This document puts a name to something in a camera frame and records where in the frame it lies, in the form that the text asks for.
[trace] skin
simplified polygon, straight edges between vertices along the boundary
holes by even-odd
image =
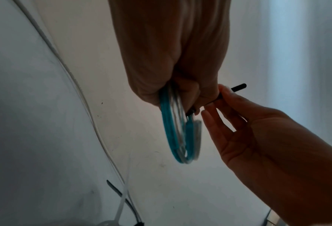
[[[332,223],[332,146],[279,110],[219,90],[224,99],[202,117],[224,163],[289,225]]]
[[[229,0],[109,1],[131,89],[159,105],[158,91],[178,85],[187,111],[218,96],[218,70],[229,42]]]

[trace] person's left hand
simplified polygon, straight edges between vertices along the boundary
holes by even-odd
[[[229,42],[230,0],[109,1],[131,89],[159,106],[173,80],[183,108],[217,98],[218,70]]]

